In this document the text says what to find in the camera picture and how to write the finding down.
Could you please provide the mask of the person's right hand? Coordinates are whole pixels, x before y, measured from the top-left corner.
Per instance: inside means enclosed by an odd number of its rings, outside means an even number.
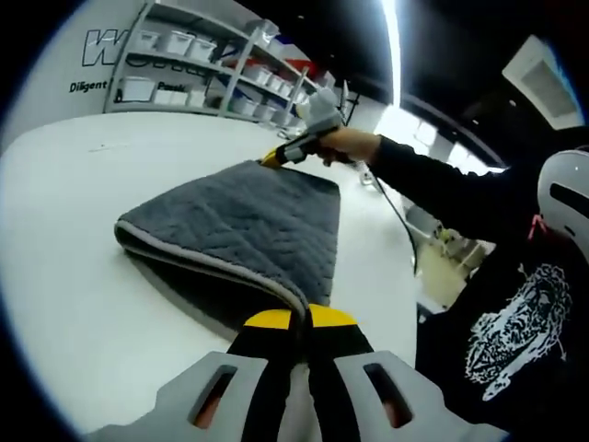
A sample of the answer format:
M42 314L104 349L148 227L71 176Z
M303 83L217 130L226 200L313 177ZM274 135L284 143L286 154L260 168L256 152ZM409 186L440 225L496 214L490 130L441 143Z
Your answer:
M319 139L317 156L325 166L340 162L341 157L370 164L379 150L381 140L378 134L341 127Z

